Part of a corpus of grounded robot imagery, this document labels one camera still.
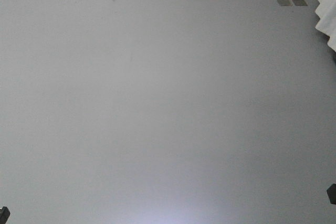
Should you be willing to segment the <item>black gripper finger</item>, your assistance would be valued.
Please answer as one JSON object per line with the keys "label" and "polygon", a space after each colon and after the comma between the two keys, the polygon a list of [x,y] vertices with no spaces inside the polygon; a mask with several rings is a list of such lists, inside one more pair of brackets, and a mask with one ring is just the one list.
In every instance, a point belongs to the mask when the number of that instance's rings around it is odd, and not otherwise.
{"label": "black gripper finger", "polygon": [[7,221],[10,217],[10,210],[3,206],[1,209],[0,209],[0,221]]}
{"label": "black gripper finger", "polygon": [[332,184],[327,189],[327,195],[331,204],[336,204],[336,184]]}

